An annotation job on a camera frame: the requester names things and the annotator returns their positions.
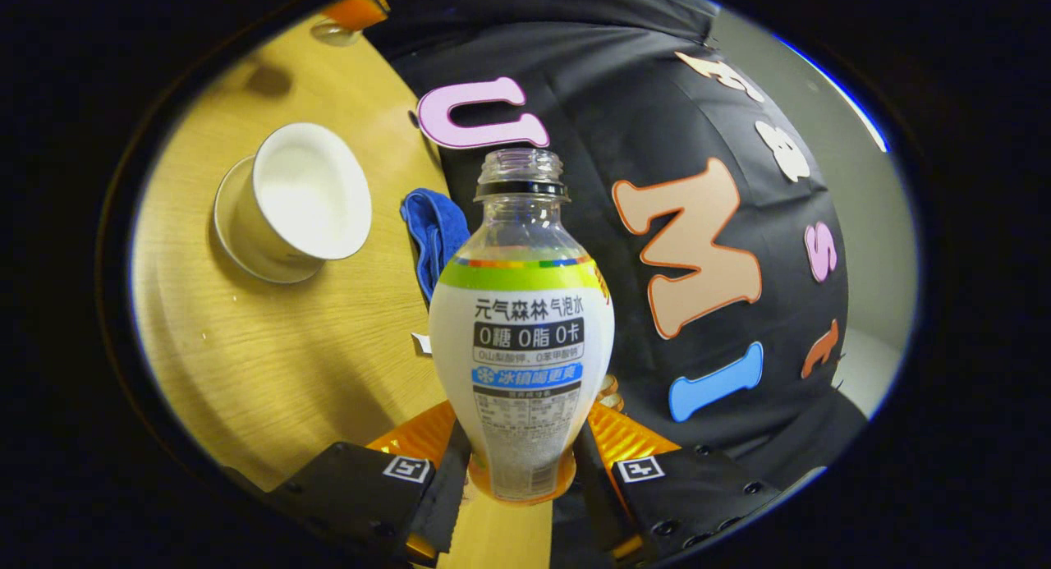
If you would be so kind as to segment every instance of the bottle neck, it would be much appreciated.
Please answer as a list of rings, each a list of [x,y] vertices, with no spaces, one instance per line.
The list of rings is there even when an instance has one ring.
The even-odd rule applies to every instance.
[[[496,196],[483,200],[485,226],[529,224],[548,228],[562,226],[561,198],[535,195]]]

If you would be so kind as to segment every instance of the nutrition facts label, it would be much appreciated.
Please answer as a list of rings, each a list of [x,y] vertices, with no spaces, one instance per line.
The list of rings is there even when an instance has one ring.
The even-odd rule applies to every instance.
[[[566,371],[571,380],[579,379],[575,375],[579,367],[566,366],[573,368]],[[495,374],[491,379],[487,371],[493,370],[476,369],[475,375],[495,383]],[[579,380],[554,387],[529,386],[527,390],[474,387],[490,459],[501,461],[492,468],[493,490],[510,501],[534,499],[555,488],[558,459],[580,391]]]

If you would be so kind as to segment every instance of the black cloth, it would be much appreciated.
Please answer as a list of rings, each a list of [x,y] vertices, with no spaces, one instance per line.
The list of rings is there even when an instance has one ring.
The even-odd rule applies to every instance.
[[[830,386],[847,324],[842,231],[817,162],[774,100],[763,94],[765,102],[751,101],[675,56],[725,61],[702,37],[692,36],[707,34],[710,3],[689,0],[695,6],[683,11],[684,0],[622,0],[634,12],[619,15],[609,0],[556,0],[550,6],[507,0],[511,11],[500,15],[502,5],[494,0],[482,9],[455,6],[462,0],[389,1],[390,19],[366,36],[416,95],[507,76],[526,92],[524,107],[466,105],[453,110],[453,119],[481,125],[530,111],[543,122],[573,198],[562,222],[596,259],[613,296],[617,332],[611,371],[620,382],[624,413],[673,442],[726,450],[781,488],[830,464],[865,423]],[[453,4],[451,11],[446,4]],[[398,13],[401,5],[412,11]],[[596,7],[604,11],[584,11]],[[684,25],[689,21],[696,23]],[[416,41],[419,34],[426,45]],[[799,143],[809,178],[787,184],[756,131],[758,120],[784,128]],[[492,149],[440,150],[450,195],[471,229],[480,224],[480,208],[472,200],[482,159]],[[741,196],[716,241],[756,256],[762,297],[715,310],[664,340],[654,327],[647,284],[657,273],[685,272],[645,265],[639,253],[671,217],[656,219],[644,236],[632,235],[611,188],[618,180],[644,186],[691,177],[712,157],[724,162]],[[818,221],[832,231],[839,255],[837,269],[822,284],[811,278],[803,244],[805,227]],[[801,379],[810,346],[833,319],[841,340],[829,362]],[[672,420],[668,389],[677,378],[717,370],[756,341],[764,348],[758,387],[703,407],[684,423]]]

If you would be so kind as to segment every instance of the white teacup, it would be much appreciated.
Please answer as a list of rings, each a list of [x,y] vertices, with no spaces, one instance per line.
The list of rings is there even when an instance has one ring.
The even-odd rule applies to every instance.
[[[318,124],[294,123],[230,169],[214,219],[223,247],[243,269],[288,284],[360,249],[372,202],[347,144]]]

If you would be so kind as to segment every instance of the blue cloth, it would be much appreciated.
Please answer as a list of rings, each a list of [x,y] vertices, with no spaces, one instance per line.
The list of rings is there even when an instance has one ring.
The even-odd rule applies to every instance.
[[[416,278],[430,302],[441,270],[471,237],[467,219],[447,196],[423,187],[405,197],[401,218],[409,224],[409,233],[419,248]]]

